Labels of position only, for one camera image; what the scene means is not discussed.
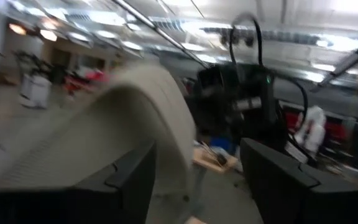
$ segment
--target red object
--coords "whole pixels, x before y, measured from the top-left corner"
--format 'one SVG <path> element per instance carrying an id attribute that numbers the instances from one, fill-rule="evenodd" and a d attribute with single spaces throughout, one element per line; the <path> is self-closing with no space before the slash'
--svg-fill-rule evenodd
<path id="1" fill-rule="evenodd" d="M 97 70 L 94 72 L 89 72 L 85 75 L 85 78 L 89 81 L 106 81 L 105 75 L 103 72 Z M 77 91 L 81 89 L 90 90 L 92 88 L 92 84 L 86 83 L 75 77 L 66 77 L 66 85 L 65 88 L 67 91 Z"/>

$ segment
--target black cable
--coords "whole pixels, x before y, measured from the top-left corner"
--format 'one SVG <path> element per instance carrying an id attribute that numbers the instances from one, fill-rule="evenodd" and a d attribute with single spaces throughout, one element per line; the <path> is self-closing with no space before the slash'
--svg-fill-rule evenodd
<path id="1" fill-rule="evenodd" d="M 243 19 L 250 19 L 252 20 L 252 22 L 255 25 L 255 29 L 256 29 L 256 38 L 258 41 L 258 63 L 260 66 L 264 67 L 264 63 L 262 60 L 262 31 L 260 30 L 260 26 L 258 21 L 256 20 L 256 18 L 249 13 L 242 13 L 239 16 L 237 16 L 233 23 L 232 23 L 232 29 L 230 30 L 230 34 L 229 34 L 229 51 L 230 51 L 230 57 L 231 60 L 233 62 L 234 65 L 237 65 L 237 61 L 236 58 L 234 56 L 234 52 L 233 52 L 233 36 L 234 36 L 234 32 L 236 31 L 236 23 L 240 22 Z"/>
<path id="2" fill-rule="evenodd" d="M 232 23 L 232 29 L 230 31 L 229 34 L 229 51 L 230 51 L 230 56 L 231 56 L 231 60 L 232 63 L 234 64 L 234 66 L 237 68 L 237 61 L 236 58 L 234 56 L 234 52 L 233 52 L 233 37 L 234 37 L 234 33 L 236 31 L 236 25 L 240 22 L 242 22 L 244 19 L 248 19 L 251 20 L 254 25 L 255 25 L 255 30 L 256 30 L 256 36 L 257 36 L 257 41 L 258 41 L 258 63 L 259 66 L 261 66 L 264 70 L 268 71 L 272 76 L 274 77 L 280 77 L 286 81 L 291 82 L 292 84 L 294 84 L 295 86 L 297 86 L 300 90 L 301 90 L 301 94 L 302 94 L 302 98 L 303 98 L 303 117 L 301 120 L 301 123 L 299 125 L 299 128 L 302 127 L 302 125 L 305 123 L 306 120 L 306 115 L 307 115 L 307 111 L 308 111 L 308 107 L 309 107 L 309 102 L 308 102 L 308 95 L 305 91 L 305 89 L 295 80 L 292 80 L 290 78 L 284 77 L 279 75 L 277 72 L 273 72 L 272 70 L 269 70 L 267 68 L 265 68 L 264 64 L 263 64 L 263 48 L 262 48 L 262 31 L 260 30 L 260 26 L 258 21 L 256 20 L 256 18 L 249 13 L 242 13 L 240 15 L 238 15 L 233 23 Z M 281 106 L 278 106 L 278 110 L 276 111 L 278 118 L 280 119 L 280 121 L 283 123 L 283 125 L 285 125 L 285 129 L 287 130 L 287 134 L 288 134 L 288 141 L 293 144 L 297 149 L 299 149 L 301 152 L 303 152 L 307 158 L 311 159 L 311 156 L 297 143 L 297 141 L 295 140 L 295 138 L 293 137 L 292 134 L 289 133 L 288 131 L 288 126 L 287 126 L 287 122 L 285 121 L 285 114 L 281 108 Z"/>

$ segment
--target chair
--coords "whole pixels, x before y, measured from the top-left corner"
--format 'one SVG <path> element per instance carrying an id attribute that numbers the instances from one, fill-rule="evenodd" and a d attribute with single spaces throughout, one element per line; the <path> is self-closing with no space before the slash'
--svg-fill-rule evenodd
<path id="1" fill-rule="evenodd" d="M 56 108 L 2 142 L 0 188 L 73 185 L 154 138 L 154 194 L 185 194 L 194 136 L 193 118 L 169 72 L 133 63 L 88 102 Z"/>

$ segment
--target fluorescent light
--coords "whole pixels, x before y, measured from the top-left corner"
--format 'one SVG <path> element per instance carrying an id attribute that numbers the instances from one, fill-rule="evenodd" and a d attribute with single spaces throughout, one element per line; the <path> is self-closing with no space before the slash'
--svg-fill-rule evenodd
<path id="1" fill-rule="evenodd" d="M 336 35 L 321 35 L 320 37 L 327 43 L 329 42 L 332 44 L 327 46 L 327 48 L 331 50 L 350 52 L 352 50 L 358 49 L 358 40 L 355 39 Z"/>
<path id="2" fill-rule="evenodd" d="M 324 71 L 329 71 L 329 72 L 333 72 L 336 69 L 336 67 L 334 65 L 326 65 L 326 64 L 318 64 L 318 63 L 312 63 L 311 66 L 314 67 L 314 68 L 324 70 Z M 355 74 L 356 73 L 356 71 L 354 69 L 350 69 L 347 72 L 349 74 Z"/>
<path id="3" fill-rule="evenodd" d="M 127 24 L 128 28 L 130 28 L 131 30 L 136 30 L 139 31 L 141 30 L 141 28 L 138 25 L 135 24 Z"/>
<path id="4" fill-rule="evenodd" d="M 100 35 L 101 37 L 105 37 L 105 38 L 116 38 L 117 35 L 113 34 L 111 32 L 105 31 L 105 30 L 99 30 L 96 32 L 98 35 Z"/>
<path id="5" fill-rule="evenodd" d="M 326 40 L 317 40 L 317 46 L 320 46 L 320 47 L 328 47 L 328 41 Z"/>
<path id="6" fill-rule="evenodd" d="M 81 35 L 81 34 L 71 32 L 71 33 L 69 33 L 69 35 L 74 37 L 75 39 L 78 39 L 78 40 L 89 41 L 89 39 L 87 37 L 85 37 L 84 35 Z"/>
<path id="7" fill-rule="evenodd" d="M 32 14 L 34 16 L 46 16 L 44 12 L 37 8 L 27 8 L 26 10 L 29 14 Z"/>
<path id="8" fill-rule="evenodd" d="M 9 28 L 16 34 L 25 35 L 27 33 L 23 27 L 16 24 L 9 24 Z"/>
<path id="9" fill-rule="evenodd" d="M 56 34 L 50 30 L 41 30 L 40 34 L 42 35 L 42 37 L 44 37 L 47 40 L 51 40 L 51 41 L 57 40 Z"/>
<path id="10" fill-rule="evenodd" d="M 46 29 L 56 29 L 55 24 L 53 24 L 53 22 L 51 21 L 47 21 L 42 23 L 42 25 L 46 28 Z"/>
<path id="11" fill-rule="evenodd" d="M 181 45 L 182 45 L 184 48 L 186 48 L 187 50 L 194 50 L 194 51 L 206 50 L 205 47 L 202 47 L 202 46 L 196 45 L 196 44 L 181 43 Z"/>
<path id="12" fill-rule="evenodd" d="M 129 42 L 129 41 L 123 41 L 122 44 L 124 44 L 126 47 L 128 47 L 130 49 L 134 49 L 134 50 L 142 50 L 143 49 L 142 46 L 139 46 L 139 45 Z"/>
<path id="13" fill-rule="evenodd" d="M 305 72 L 306 79 L 312 82 L 319 83 L 324 80 L 324 75 L 316 72 Z"/>
<path id="14" fill-rule="evenodd" d="M 209 62 L 209 63 L 217 63 L 218 61 L 216 60 L 216 58 L 211 57 L 209 55 L 196 55 L 200 60 L 204 61 L 204 62 Z"/>
<path id="15" fill-rule="evenodd" d="M 335 66 L 334 65 L 325 65 L 325 64 L 312 64 L 311 66 L 313 66 L 314 68 L 320 69 L 320 70 L 324 70 L 324 71 L 334 71 L 335 70 Z"/>
<path id="16" fill-rule="evenodd" d="M 115 12 L 90 12 L 88 15 L 93 22 L 100 24 L 122 26 L 126 23 L 125 19 Z"/>

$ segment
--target white container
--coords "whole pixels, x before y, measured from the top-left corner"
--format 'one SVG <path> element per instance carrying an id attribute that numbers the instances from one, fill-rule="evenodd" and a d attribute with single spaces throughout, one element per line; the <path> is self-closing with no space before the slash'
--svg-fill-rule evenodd
<path id="1" fill-rule="evenodd" d="M 50 81 L 36 75 L 29 77 L 25 84 L 22 88 L 24 97 L 20 99 L 21 104 L 31 108 L 46 108 L 50 93 Z"/>
<path id="2" fill-rule="evenodd" d="M 30 92 L 31 92 L 31 76 L 28 74 L 24 74 L 21 89 L 20 89 L 20 94 L 25 98 L 30 98 Z"/>
<path id="3" fill-rule="evenodd" d="M 48 106 L 48 98 L 50 93 L 50 81 L 41 76 L 35 76 L 31 82 L 32 101 L 38 108 L 46 108 Z"/>

